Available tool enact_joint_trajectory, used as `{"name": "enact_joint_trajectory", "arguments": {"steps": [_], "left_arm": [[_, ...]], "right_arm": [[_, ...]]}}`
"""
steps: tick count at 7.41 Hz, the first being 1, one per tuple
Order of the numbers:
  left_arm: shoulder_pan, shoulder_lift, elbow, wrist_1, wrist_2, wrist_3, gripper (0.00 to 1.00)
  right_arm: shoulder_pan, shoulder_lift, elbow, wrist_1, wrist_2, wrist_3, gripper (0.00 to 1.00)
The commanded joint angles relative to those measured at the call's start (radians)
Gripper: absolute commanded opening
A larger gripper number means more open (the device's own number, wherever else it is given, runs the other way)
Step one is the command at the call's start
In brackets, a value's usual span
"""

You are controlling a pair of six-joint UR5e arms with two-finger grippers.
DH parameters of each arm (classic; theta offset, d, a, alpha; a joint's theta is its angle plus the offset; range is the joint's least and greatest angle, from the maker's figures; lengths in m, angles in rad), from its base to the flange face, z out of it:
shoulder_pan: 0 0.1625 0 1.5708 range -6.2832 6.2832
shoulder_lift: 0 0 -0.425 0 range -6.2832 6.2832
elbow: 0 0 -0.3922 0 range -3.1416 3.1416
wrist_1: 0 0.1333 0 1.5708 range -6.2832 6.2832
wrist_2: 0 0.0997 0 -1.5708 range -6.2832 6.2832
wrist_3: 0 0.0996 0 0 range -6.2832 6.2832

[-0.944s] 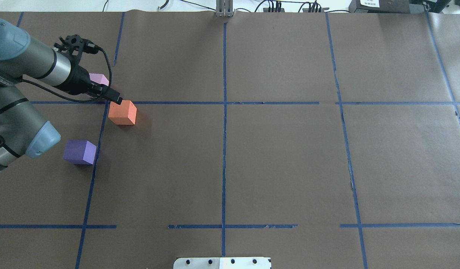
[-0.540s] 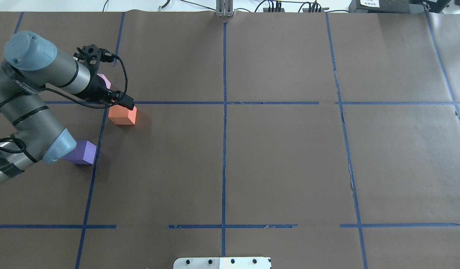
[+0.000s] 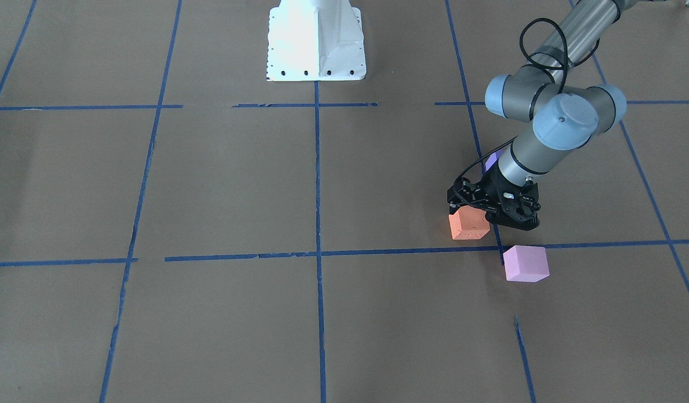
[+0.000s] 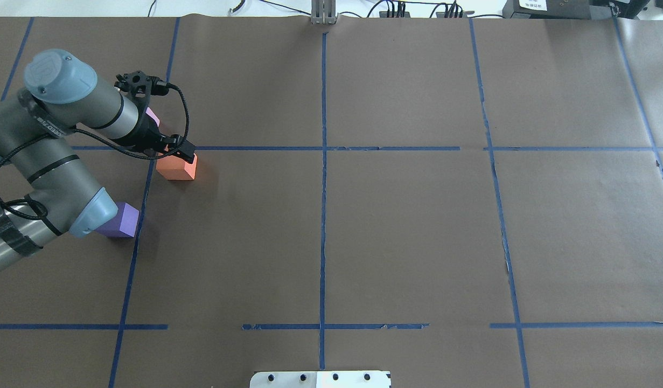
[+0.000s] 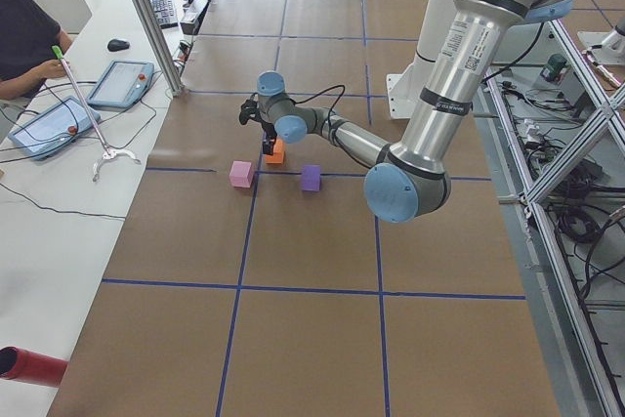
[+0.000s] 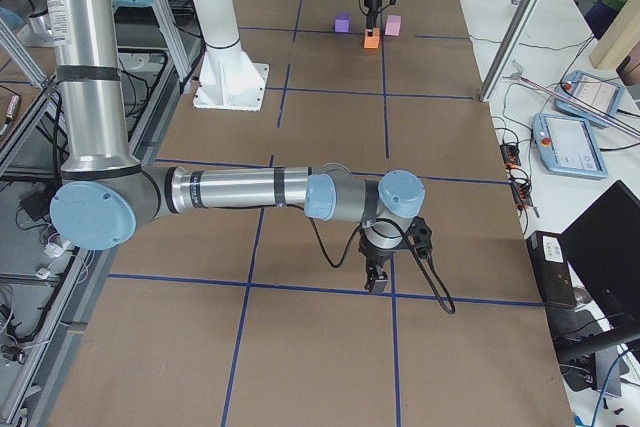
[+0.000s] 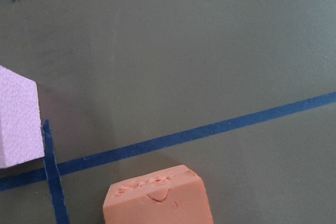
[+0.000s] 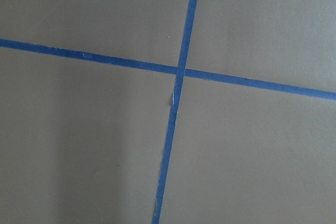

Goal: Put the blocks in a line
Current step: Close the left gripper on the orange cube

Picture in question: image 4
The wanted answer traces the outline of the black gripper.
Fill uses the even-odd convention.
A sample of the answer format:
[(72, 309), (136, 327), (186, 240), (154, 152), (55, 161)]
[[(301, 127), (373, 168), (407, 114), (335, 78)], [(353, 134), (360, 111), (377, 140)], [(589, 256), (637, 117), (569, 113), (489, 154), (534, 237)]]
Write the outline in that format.
[(183, 135), (172, 135), (170, 144), (162, 142), (165, 138), (159, 132), (159, 126), (144, 113), (141, 123), (127, 135), (114, 139), (120, 147), (147, 157), (162, 155), (162, 161), (193, 164), (195, 162), (195, 145)]

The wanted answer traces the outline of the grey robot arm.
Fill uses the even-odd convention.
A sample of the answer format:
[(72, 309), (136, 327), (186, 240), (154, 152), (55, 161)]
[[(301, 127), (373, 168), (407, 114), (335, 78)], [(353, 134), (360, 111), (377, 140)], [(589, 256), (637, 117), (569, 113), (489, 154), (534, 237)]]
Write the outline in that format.
[(0, 102), (0, 272), (58, 236), (85, 237), (117, 215), (68, 135), (139, 160), (195, 162), (188, 134), (162, 134), (148, 113), (151, 97), (169, 91), (179, 88), (142, 71), (118, 74), (111, 84), (61, 49), (33, 57), (24, 87)]

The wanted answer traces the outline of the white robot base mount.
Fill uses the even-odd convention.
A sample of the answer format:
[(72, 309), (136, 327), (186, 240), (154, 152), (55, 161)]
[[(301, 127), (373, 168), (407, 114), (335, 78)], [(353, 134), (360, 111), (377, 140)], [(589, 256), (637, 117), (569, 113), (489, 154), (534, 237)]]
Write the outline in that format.
[(391, 387), (389, 371), (260, 371), (250, 387)]

